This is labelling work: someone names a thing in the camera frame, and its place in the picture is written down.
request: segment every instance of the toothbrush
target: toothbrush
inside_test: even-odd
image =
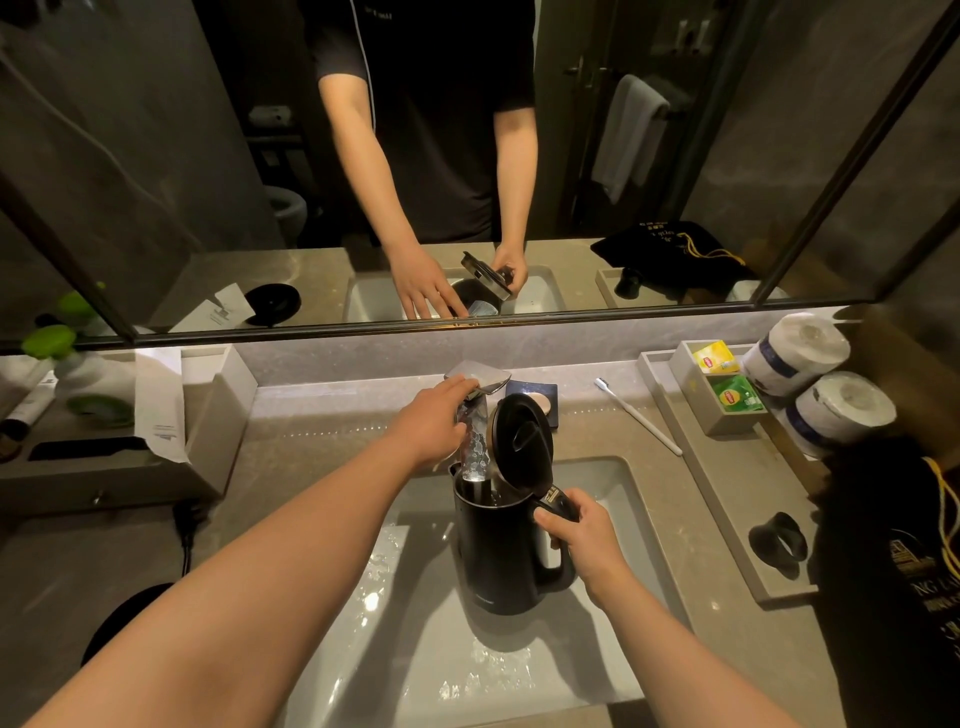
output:
[[[608,395],[610,395],[611,397],[613,397],[615,400],[617,400],[617,401],[620,403],[620,406],[623,407],[625,410],[627,410],[627,413],[628,413],[631,417],[633,417],[637,422],[639,422],[641,425],[643,425],[643,426],[646,427],[648,430],[650,430],[650,433],[651,433],[654,437],[656,437],[658,440],[660,440],[664,445],[666,445],[668,448],[670,448],[670,450],[673,452],[673,454],[675,454],[675,455],[683,455],[683,454],[684,454],[684,451],[681,450],[680,448],[678,448],[678,447],[677,447],[677,444],[676,444],[673,440],[671,440],[669,437],[667,437],[667,436],[664,435],[662,432],[660,432],[660,431],[654,426],[654,424],[653,424],[652,422],[650,422],[647,418],[645,418],[643,415],[641,415],[641,414],[639,413],[639,411],[636,409],[636,407],[633,407],[633,406],[631,406],[630,404],[627,404],[627,402],[625,402],[625,401],[622,400],[618,395],[616,395],[616,394],[613,392],[613,390],[610,388],[610,385],[607,384],[606,381],[604,381],[602,378],[598,377],[598,378],[596,378],[596,379],[593,381],[593,383],[596,384],[600,389],[602,389],[602,390],[603,390],[604,392],[606,392]]]

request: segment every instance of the green tea bag packet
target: green tea bag packet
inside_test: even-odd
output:
[[[756,412],[763,409],[763,402],[743,375],[716,379],[710,386],[725,412]]]

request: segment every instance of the sink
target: sink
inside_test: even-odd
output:
[[[462,280],[467,272],[447,270],[446,279],[452,285]],[[502,313],[542,313],[545,311],[563,311],[564,298],[560,295],[557,281],[551,270],[545,266],[532,265],[529,278],[520,290],[515,301],[503,304]],[[427,303],[430,315],[439,318],[433,306]],[[389,273],[361,273],[349,284],[347,302],[344,305],[344,321],[397,321],[406,319],[400,298],[394,288],[394,280]]]
[[[685,621],[626,464],[558,463],[555,482],[607,507],[634,573]],[[556,566],[541,536],[544,561]],[[411,480],[294,687],[284,728],[453,728],[643,696],[580,579],[523,615],[491,615],[461,596],[455,543],[450,478]]]

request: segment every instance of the white towel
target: white towel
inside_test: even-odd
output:
[[[637,185],[646,182],[666,128],[664,119],[654,117],[669,108],[666,99],[636,76],[628,74],[616,85],[590,173],[615,205],[628,179]]]

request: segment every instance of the yellow tea bag packet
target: yellow tea bag packet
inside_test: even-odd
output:
[[[722,341],[714,341],[699,349],[693,353],[693,358],[705,375],[731,375],[740,371],[739,362]]]

